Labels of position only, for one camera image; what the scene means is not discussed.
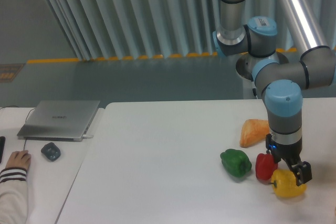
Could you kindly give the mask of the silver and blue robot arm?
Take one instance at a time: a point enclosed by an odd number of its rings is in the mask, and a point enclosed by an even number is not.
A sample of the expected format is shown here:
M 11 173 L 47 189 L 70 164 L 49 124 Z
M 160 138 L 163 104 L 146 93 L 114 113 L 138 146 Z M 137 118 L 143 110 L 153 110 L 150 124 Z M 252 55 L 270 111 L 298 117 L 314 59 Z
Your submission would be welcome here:
M 248 53 L 255 63 L 250 78 L 268 114 L 270 133 L 266 149 L 275 162 L 285 161 L 297 185 L 312 178 L 311 166 L 300 159 L 302 150 L 302 90 L 335 83 L 335 53 L 327 45 L 308 0 L 277 0 L 293 42 L 300 53 L 295 63 L 280 63 L 276 56 L 276 23 L 268 17 L 242 23 L 245 0 L 219 0 L 220 26 L 213 32 L 217 53 Z

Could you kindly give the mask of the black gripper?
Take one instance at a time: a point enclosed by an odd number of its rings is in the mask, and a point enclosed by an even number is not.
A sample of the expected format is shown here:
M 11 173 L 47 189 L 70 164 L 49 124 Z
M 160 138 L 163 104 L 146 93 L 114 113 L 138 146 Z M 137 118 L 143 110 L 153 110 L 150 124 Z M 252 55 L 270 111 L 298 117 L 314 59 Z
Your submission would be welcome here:
M 271 134 L 266 135 L 266 149 L 274 157 L 274 162 L 279 163 L 282 159 L 289 170 L 293 173 L 296 185 L 301 186 L 312 180 L 310 163 L 302 161 L 300 153 L 302 151 L 302 139 L 296 143 L 284 145 L 273 140 Z

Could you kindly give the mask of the person's hand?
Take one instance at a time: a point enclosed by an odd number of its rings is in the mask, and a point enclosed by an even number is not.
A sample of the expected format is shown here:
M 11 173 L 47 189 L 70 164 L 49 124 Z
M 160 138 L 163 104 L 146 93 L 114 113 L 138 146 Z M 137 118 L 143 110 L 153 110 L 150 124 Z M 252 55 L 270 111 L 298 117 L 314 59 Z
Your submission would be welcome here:
M 12 152 L 5 168 L 22 168 L 29 170 L 31 164 L 31 154 L 28 150 Z

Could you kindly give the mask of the white striped sleeve forearm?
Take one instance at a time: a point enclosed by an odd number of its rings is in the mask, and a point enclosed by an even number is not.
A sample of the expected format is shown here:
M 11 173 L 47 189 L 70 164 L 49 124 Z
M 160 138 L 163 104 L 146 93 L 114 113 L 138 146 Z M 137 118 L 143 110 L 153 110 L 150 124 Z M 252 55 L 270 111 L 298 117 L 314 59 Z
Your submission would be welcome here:
M 26 223 L 28 215 L 27 170 L 14 167 L 1 171 L 1 223 Z

